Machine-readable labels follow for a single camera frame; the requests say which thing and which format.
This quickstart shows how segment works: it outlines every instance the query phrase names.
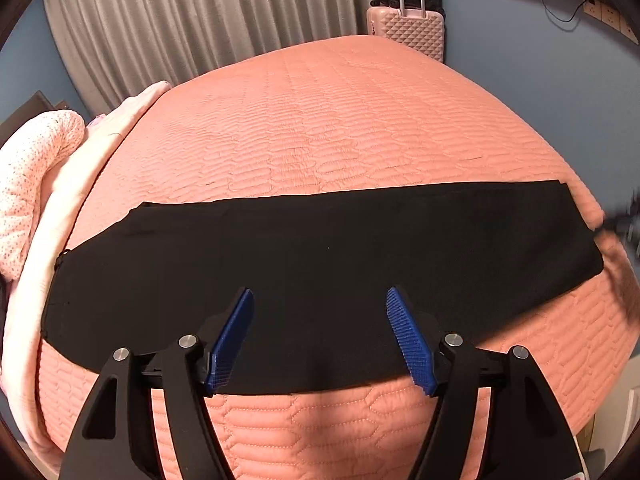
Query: blue gripper pad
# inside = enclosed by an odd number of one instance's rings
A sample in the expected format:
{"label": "blue gripper pad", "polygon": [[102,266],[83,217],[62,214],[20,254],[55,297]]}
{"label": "blue gripper pad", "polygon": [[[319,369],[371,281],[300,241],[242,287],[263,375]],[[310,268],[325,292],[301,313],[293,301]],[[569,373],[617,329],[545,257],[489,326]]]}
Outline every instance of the blue gripper pad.
{"label": "blue gripper pad", "polygon": [[216,345],[213,347],[209,368],[210,373],[205,383],[205,388],[210,394],[214,394],[229,382],[234,362],[253,319],[254,295],[247,289],[240,296],[236,307],[218,337],[218,341],[216,341]]}
{"label": "blue gripper pad", "polygon": [[390,288],[386,294],[386,316],[414,383],[420,386],[425,394],[432,396],[437,386],[433,374],[433,353],[409,313],[402,295],[395,287]]}

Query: pink quilted bedspread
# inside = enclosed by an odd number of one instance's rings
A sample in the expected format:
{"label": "pink quilted bedspread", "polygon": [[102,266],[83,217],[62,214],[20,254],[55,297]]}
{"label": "pink quilted bedspread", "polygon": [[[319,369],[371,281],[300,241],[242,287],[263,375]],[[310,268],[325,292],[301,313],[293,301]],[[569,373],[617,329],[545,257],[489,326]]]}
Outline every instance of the pink quilted bedspread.
{"label": "pink quilted bedspread", "polygon": [[[389,40],[338,38],[169,90],[104,168],[68,246],[142,201],[544,179],[568,183],[587,224],[602,218],[564,160],[483,89]],[[499,351],[527,346],[574,431],[616,381],[640,331],[640,291],[626,255],[614,238],[599,244],[603,273],[485,344]],[[38,380],[47,431],[64,449],[95,374],[43,344]],[[339,392],[216,396],[207,406],[236,478],[404,479],[433,402],[402,378]],[[154,412],[166,475],[174,480],[180,475],[161,392]],[[487,413],[482,392],[467,480],[479,465]]]}

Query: black fabric garment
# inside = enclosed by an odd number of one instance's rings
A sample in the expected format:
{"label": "black fabric garment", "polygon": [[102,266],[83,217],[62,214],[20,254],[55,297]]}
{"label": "black fabric garment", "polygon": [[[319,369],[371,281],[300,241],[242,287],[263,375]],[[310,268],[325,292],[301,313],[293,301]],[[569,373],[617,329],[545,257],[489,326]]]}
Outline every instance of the black fabric garment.
{"label": "black fabric garment", "polygon": [[328,390],[407,373],[391,286],[480,342],[602,268],[557,181],[143,203],[64,255],[42,328],[98,372],[116,348],[159,351],[196,332],[247,286],[255,319],[222,391]]}

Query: electrical outlet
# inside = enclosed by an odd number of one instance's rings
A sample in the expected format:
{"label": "electrical outlet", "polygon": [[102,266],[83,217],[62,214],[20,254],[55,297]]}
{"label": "electrical outlet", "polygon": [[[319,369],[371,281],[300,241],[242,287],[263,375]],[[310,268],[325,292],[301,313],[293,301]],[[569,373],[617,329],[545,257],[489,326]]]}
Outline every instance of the electrical outlet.
{"label": "electrical outlet", "polygon": [[589,16],[593,16],[596,20],[602,20],[602,6],[598,0],[587,0],[582,6],[582,10],[584,10],[585,14]]}
{"label": "electrical outlet", "polygon": [[636,35],[634,34],[633,30],[631,29],[629,24],[626,22],[625,17],[622,15],[620,16],[620,32],[622,32],[622,34],[628,37],[635,44],[638,44],[638,38],[636,38]]}
{"label": "electrical outlet", "polygon": [[607,4],[600,4],[600,6],[602,7],[602,21],[610,27],[620,30],[620,13]]}

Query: power cord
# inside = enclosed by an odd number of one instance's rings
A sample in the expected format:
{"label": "power cord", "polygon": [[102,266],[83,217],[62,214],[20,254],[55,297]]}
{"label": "power cord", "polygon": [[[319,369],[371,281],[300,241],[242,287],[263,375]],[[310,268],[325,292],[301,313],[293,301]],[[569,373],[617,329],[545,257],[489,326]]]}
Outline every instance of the power cord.
{"label": "power cord", "polygon": [[558,20],[559,22],[563,22],[563,23],[571,23],[574,18],[575,15],[578,14],[578,11],[580,10],[580,7],[582,7],[588,0],[583,0],[582,3],[580,5],[578,5],[575,10],[574,13],[571,15],[571,17],[568,20],[563,20],[562,18],[558,18],[547,6],[545,3],[545,0],[542,0],[542,4],[545,6],[545,10],[546,12],[548,12],[549,14],[551,14],[556,20]]}

